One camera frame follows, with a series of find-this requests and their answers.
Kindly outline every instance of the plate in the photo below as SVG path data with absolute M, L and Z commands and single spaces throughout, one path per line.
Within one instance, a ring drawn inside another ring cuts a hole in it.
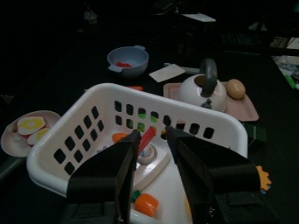
M 163 97 L 176 100 L 180 85 L 182 83 L 164 84 Z M 235 100 L 229 96 L 227 107 L 223 113 L 234 116 L 242 122 L 254 122 L 259 118 L 255 106 L 247 95 L 242 100 Z
M 51 128 L 54 124 L 60 120 L 60 115 L 50 110 L 39 110 L 27 115 L 20 116 L 4 129 L 2 136 L 2 147 L 4 152 L 14 157 L 26 158 L 31 151 L 31 146 L 18 134 L 18 121 L 27 116 L 42 116 L 47 122 L 47 127 Z

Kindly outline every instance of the dark table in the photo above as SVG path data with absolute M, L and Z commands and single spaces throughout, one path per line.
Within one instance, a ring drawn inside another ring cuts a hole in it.
M 120 47 L 140 45 L 150 54 L 150 66 L 144 76 L 135 80 L 122 80 L 108 72 L 108 52 Z M 270 174 L 271 189 L 266 197 L 281 217 L 282 224 L 299 221 L 299 147 L 298 112 L 295 99 L 283 75 L 270 55 L 246 54 L 198 49 L 188 58 L 166 49 L 159 43 L 130 43 L 96 38 L 78 38 L 55 66 L 42 73 L 42 78 L 20 96 L 2 120 L 2 131 L 22 115 L 36 110 L 51 110 L 63 115 L 84 94 L 84 89 L 104 82 L 124 86 L 140 85 L 144 91 L 163 95 L 164 84 L 182 82 L 190 74 L 156 83 L 147 75 L 164 66 L 164 62 L 184 67 L 199 67 L 202 59 L 212 57 L 218 64 L 219 80 L 241 79 L 247 87 L 247 95 L 255 105 L 259 119 L 251 122 L 266 129 L 266 143 L 249 148 L 249 159 L 262 165 Z M 2 163 L 7 155 L 0 151 Z M 2 183 L 0 217 L 2 223 L 59 223 L 66 199 L 40 188 L 30 179 L 26 164 Z

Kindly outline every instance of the pink tray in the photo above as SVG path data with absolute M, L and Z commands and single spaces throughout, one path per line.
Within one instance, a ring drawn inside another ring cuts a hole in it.
M 176 100 L 176 93 L 182 83 L 167 83 L 163 86 L 163 97 Z M 257 121 L 259 116 L 255 106 L 246 95 L 242 100 L 234 100 L 229 96 L 227 107 L 225 113 L 234 116 L 242 122 Z

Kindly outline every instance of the brown egg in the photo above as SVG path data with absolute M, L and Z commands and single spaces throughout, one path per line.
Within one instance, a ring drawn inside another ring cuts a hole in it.
M 242 100 L 245 98 L 247 90 L 243 83 L 239 80 L 237 79 L 229 80 L 226 89 L 229 96 L 235 100 Z

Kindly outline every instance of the orange carrot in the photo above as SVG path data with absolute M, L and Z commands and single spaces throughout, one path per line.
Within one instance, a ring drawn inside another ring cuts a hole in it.
M 116 133 L 116 134 L 114 134 L 114 136 L 112 136 L 114 143 L 116 143 L 126 136 L 127 136 L 127 133 Z
M 158 206 L 159 201 L 148 193 L 140 194 L 135 200 L 135 210 L 150 217 L 154 217 Z

